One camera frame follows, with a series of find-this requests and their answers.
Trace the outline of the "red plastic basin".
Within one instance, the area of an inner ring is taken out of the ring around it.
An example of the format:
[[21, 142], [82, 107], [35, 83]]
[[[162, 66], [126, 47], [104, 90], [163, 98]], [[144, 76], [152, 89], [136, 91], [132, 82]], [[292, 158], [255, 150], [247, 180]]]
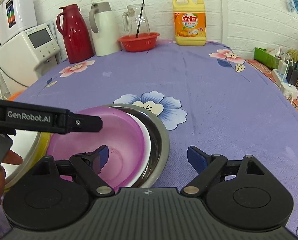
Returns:
[[118, 41], [122, 43], [124, 49], [128, 52], [141, 52], [153, 49], [159, 36], [160, 34], [156, 32], [142, 33], [138, 37], [136, 35], [126, 35], [118, 38]]

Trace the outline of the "clear glass pitcher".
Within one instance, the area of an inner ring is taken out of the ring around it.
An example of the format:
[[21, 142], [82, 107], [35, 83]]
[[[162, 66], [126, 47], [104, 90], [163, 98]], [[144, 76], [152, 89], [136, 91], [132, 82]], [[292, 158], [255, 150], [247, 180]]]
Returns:
[[[123, 22], [124, 22], [124, 29], [129, 36], [136, 35], [137, 33], [140, 10], [141, 10], [141, 4], [128, 5], [127, 11], [124, 12], [122, 15]], [[146, 34], [150, 33], [150, 27], [146, 16], [145, 7], [142, 12], [142, 20], [141, 20], [140, 31], [139, 31], [139, 34], [142, 34], [142, 33], [146, 33]]]

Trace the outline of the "black stirring stick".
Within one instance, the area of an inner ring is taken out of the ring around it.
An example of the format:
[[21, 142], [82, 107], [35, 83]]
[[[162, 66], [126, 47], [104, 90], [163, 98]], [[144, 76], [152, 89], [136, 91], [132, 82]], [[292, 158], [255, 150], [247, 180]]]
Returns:
[[135, 35], [135, 38], [138, 38], [138, 37], [139, 37], [139, 31], [140, 31], [140, 25], [141, 25], [142, 12], [143, 12], [143, 9], [144, 9], [144, 5], [145, 5], [145, 0], [142, 0], [141, 10], [140, 10], [139, 20], [138, 20], [137, 33], [136, 33], [136, 35]]

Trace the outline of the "white power strip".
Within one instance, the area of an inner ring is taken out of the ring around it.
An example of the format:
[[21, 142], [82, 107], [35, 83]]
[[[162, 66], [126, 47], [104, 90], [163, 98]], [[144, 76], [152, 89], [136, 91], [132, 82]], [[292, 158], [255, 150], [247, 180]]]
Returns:
[[284, 97], [291, 100], [298, 98], [297, 88], [294, 85], [289, 84], [287, 80], [283, 78], [282, 74], [280, 74], [276, 69], [273, 69], [272, 75]]

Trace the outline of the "yellow detergent bottle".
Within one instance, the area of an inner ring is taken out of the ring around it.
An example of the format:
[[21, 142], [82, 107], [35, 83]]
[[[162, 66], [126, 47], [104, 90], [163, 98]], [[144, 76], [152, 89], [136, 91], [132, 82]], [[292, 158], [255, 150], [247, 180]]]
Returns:
[[180, 46], [206, 44], [204, 0], [173, 0], [175, 41]]

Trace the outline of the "black power adapter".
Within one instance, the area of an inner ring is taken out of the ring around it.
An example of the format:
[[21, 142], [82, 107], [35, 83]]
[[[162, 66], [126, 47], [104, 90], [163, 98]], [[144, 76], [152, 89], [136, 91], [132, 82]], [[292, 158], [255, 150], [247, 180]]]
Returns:
[[295, 86], [298, 80], [298, 69], [296, 67], [290, 66], [286, 79], [288, 84]]

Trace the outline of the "white thermos jug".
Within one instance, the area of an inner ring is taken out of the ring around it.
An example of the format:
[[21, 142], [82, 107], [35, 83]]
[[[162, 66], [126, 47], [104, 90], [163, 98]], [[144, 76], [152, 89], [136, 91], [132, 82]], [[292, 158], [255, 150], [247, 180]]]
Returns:
[[97, 56], [110, 55], [121, 50], [118, 24], [108, 2], [92, 5], [89, 22]]

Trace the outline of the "purple floral tablecloth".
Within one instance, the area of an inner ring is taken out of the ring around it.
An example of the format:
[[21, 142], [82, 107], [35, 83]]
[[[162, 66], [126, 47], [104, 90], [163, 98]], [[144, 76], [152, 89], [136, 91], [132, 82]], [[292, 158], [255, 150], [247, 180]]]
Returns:
[[170, 154], [157, 187], [183, 187], [195, 177], [187, 148], [230, 159], [257, 157], [290, 191], [295, 205], [287, 228], [298, 236], [298, 111], [263, 73], [221, 62], [229, 49], [165, 43], [140, 53], [65, 61], [17, 98], [73, 112], [130, 103], [151, 107], [169, 131]]

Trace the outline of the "white water dispenser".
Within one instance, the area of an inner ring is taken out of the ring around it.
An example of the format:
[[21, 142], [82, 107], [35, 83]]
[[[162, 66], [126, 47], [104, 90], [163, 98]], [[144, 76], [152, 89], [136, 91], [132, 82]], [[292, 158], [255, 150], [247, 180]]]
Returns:
[[0, 46], [0, 72], [10, 94], [21, 92], [58, 65], [60, 47], [47, 24], [20, 32]]

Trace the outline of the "stainless steel bowl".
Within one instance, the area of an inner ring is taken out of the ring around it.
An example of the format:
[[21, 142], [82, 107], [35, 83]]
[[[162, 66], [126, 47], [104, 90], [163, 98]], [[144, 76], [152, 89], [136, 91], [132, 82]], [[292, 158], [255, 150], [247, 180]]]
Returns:
[[132, 187], [151, 187], [159, 179], [169, 158], [169, 133], [162, 121], [152, 112], [142, 107], [129, 104], [110, 104], [109, 108], [116, 108], [138, 118], [150, 135], [151, 150], [148, 164], [140, 178]]

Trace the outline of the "translucent purple plastic bowl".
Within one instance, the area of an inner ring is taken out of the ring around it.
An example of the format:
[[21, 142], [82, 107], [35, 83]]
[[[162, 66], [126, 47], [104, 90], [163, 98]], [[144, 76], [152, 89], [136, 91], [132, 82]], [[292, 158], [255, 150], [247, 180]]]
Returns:
[[129, 154], [141, 154], [144, 150], [142, 131], [137, 122], [127, 113], [116, 108], [105, 106], [93, 107], [79, 111], [80, 114], [99, 116], [103, 128], [97, 133], [71, 132], [65, 135], [51, 136], [46, 155], [55, 160], [69, 159], [72, 155], [92, 152], [102, 145], [109, 149], [109, 157], [99, 177], [115, 191], [126, 187], [131, 177], [131, 169], [127, 165]]

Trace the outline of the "orange plastic stool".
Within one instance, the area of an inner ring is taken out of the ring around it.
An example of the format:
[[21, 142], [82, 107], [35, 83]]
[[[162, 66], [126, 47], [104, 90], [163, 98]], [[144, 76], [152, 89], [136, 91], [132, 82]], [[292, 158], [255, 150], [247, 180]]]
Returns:
[[7, 100], [8, 101], [15, 101], [15, 99], [17, 97], [19, 97], [22, 93], [23, 93], [23, 90], [22, 91], [19, 91], [19, 92], [16, 92], [13, 95], [9, 96], [9, 98], [7, 98]]

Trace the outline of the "yellow rimmed white bowl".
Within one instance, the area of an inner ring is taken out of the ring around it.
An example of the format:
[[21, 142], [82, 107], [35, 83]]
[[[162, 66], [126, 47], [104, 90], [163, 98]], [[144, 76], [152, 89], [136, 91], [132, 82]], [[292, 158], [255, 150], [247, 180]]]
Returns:
[[51, 134], [17, 130], [11, 135], [11, 150], [22, 157], [21, 165], [2, 164], [5, 169], [5, 192], [14, 186], [44, 155], [50, 142]]

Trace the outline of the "white water purifier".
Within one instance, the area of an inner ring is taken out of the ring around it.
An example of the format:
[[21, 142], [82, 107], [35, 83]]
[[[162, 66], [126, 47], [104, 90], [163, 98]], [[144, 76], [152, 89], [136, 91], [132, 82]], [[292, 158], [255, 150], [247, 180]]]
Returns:
[[4, 0], [0, 4], [0, 44], [37, 26], [34, 0]]

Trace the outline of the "red thermos jug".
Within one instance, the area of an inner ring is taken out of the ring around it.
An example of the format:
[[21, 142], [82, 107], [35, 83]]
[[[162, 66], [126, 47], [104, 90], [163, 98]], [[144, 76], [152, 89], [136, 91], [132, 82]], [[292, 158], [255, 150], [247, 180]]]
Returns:
[[60, 7], [62, 12], [56, 18], [56, 26], [63, 36], [65, 50], [71, 64], [94, 56], [87, 25], [77, 4]]

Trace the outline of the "green cardboard box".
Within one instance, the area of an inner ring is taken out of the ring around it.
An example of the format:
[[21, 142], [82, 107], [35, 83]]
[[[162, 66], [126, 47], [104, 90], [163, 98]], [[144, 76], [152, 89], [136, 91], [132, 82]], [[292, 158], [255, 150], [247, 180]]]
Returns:
[[280, 62], [279, 58], [267, 53], [266, 49], [258, 47], [254, 49], [254, 59], [264, 64], [269, 69], [277, 69]]

